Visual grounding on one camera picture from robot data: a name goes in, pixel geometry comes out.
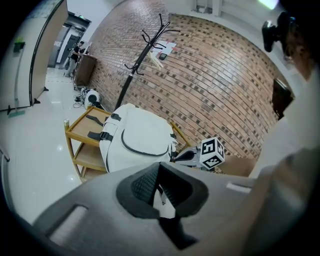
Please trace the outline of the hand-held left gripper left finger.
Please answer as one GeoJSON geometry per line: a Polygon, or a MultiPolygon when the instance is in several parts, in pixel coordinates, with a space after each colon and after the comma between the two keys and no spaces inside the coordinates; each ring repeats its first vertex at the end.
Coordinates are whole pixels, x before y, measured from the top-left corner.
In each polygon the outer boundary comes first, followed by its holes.
{"type": "Polygon", "coordinates": [[[55,201],[33,227],[68,256],[180,256],[157,219],[132,216],[118,202],[120,182],[142,164],[91,179],[55,201]]]}

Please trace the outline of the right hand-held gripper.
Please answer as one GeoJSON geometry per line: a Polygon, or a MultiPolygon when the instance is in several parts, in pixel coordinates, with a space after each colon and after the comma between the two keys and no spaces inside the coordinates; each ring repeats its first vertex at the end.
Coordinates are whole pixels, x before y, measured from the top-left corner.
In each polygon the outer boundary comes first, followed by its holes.
{"type": "Polygon", "coordinates": [[[172,162],[204,171],[214,171],[215,167],[225,162],[225,148],[217,137],[210,137],[192,149],[181,151],[172,162]]]}

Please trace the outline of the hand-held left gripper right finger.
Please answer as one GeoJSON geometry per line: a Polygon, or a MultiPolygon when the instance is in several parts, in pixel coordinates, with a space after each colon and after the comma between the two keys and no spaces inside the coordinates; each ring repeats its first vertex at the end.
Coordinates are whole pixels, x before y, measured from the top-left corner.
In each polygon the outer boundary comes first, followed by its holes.
{"type": "Polygon", "coordinates": [[[253,224],[246,204],[253,180],[160,163],[159,247],[245,250],[253,224]]]}

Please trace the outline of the white fabric bag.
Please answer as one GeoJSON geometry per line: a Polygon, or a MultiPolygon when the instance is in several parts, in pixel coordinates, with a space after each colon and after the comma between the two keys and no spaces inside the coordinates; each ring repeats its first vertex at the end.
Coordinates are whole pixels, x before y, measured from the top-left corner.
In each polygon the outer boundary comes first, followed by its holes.
{"type": "Polygon", "coordinates": [[[170,168],[177,141],[162,117],[125,104],[102,124],[102,131],[88,132],[99,143],[107,173],[67,195],[87,208],[88,217],[149,224],[179,221],[181,214],[174,182],[180,178],[170,168]]]}

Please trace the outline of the person in white shirt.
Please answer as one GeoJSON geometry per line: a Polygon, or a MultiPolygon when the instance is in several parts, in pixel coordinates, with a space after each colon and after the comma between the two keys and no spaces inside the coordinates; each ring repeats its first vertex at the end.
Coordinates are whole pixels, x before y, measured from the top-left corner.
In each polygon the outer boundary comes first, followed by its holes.
{"type": "Polygon", "coordinates": [[[312,249],[320,234],[320,66],[267,135],[251,176],[269,184],[245,253],[312,249]]]}

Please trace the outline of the black coat rack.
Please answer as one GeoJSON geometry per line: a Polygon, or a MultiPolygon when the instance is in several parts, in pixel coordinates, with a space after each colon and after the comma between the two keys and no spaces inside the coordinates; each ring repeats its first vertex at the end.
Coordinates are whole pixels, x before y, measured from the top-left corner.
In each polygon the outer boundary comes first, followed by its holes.
{"type": "MultiPolygon", "coordinates": [[[[159,19],[160,19],[160,28],[158,29],[157,33],[152,38],[150,38],[150,36],[144,30],[142,30],[141,36],[142,36],[143,40],[146,42],[146,46],[144,47],[142,52],[148,53],[148,51],[150,51],[152,48],[156,48],[156,45],[158,45],[159,38],[164,33],[167,33],[167,32],[180,32],[180,30],[177,30],[177,29],[167,29],[167,27],[170,25],[170,22],[168,21],[166,24],[164,24],[161,14],[159,14],[159,19]]],[[[117,110],[121,106],[121,104],[123,102],[123,99],[125,97],[125,94],[126,94],[128,88],[129,88],[130,84],[131,84],[131,81],[133,79],[134,74],[137,74],[139,76],[144,76],[143,73],[138,72],[138,68],[140,67],[138,62],[136,62],[131,67],[129,67],[125,63],[123,65],[128,70],[130,70],[130,73],[129,73],[129,75],[128,75],[128,77],[127,77],[127,79],[126,79],[126,81],[125,81],[125,83],[124,83],[124,85],[122,87],[122,90],[121,90],[121,92],[119,94],[118,100],[117,100],[117,102],[115,104],[114,110],[117,110]]]]}

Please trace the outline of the white clothes hanger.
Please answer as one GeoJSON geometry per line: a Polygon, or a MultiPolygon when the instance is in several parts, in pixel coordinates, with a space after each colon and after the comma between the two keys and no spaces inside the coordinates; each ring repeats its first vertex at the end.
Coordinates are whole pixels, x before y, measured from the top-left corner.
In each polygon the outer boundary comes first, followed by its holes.
{"type": "Polygon", "coordinates": [[[136,62],[138,62],[139,66],[141,64],[146,65],[151,68],[156,68],[157,70],[161,70],[164,66],[160,62],[160,60],[156,57],[157,52],[153,53],[152,51],[142,52],[139,56],[134,58],[130,63],[134,65],[136,62]]]}

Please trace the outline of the white round appliance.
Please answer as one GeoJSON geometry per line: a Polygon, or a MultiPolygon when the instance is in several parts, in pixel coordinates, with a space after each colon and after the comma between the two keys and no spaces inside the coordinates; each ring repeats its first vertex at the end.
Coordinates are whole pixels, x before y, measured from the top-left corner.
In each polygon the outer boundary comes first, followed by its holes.
{"type": "Polygon", "coordinates": [[[98,106],[101,104],[101,95],[95,89],[90,89],[86,92],[84,99],[84,108],[87,110],[91,106],[98,106]]]}

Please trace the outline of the black monitor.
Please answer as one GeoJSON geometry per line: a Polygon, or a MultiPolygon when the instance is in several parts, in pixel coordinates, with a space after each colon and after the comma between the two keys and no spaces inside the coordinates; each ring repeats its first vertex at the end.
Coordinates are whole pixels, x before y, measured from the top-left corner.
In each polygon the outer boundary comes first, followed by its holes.
{"type": "Polygon", "coordinates": [[[271,104],[274,112],[277,114],[278,120],[284,117],[285,109],[294,98],[292,91],[281,80],[278,78],[273,80],[271,104]]]}

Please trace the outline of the green flat mop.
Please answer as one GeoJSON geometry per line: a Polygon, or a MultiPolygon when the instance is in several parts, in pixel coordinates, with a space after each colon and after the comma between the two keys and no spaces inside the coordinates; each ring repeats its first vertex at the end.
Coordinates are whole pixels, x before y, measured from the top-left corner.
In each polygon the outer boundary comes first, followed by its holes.
{"type": "Polygon", "coordinates": [[[19,108],[18,82],[19,82],[19,73],[20,73],[20,67],[21,67],[25,45],[26,45],[26,42],[23,41],[22,37],[19,37],[14,42],[13,53],[15,54],[16,57],[18,57],[18,64],[17,64],[17,69],[15,72],[15,78],[14,78],[14,108],[11,108],[10,106],[8,106],[7,115],[9,118],[18,117],[25,114],[24,110],[18,111],[18,108],[19,108]]]}

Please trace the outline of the dark wooden cabinet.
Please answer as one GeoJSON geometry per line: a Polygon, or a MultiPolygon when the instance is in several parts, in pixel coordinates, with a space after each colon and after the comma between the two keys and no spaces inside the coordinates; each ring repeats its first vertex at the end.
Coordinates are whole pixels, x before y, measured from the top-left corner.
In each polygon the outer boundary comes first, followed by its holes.
{"type": "Polygon", "coordinates": [[[91,55],[82,55],[75,70],[73,79],[75,86],[86,86],[89,84],[96,63],[97,59],[95,57],[91,55]]]}

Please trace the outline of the folding partition panel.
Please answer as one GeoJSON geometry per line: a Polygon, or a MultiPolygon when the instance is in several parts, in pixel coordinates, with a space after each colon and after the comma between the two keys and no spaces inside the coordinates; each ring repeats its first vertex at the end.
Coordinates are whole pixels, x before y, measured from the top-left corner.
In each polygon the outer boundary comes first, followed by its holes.
{"type": "Polygon", "coordinates": [[[67,17],[67,0],[43,0],[22,22],[0,61],[0,111],[30,107],[45,90],[49,58],[67,17]]]}

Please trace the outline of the white and red wall poster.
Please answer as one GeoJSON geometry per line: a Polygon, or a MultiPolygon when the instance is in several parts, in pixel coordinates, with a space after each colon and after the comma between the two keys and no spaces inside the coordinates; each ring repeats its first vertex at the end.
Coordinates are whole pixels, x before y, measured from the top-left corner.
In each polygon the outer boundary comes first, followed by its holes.
{"type": "Polygon", "coordinates": [[[176,43],[159,40],[156,47],[153,47],[151,51],[157,54],[166,54],[169,55],[173,50],[176,49],[176,43]]]}

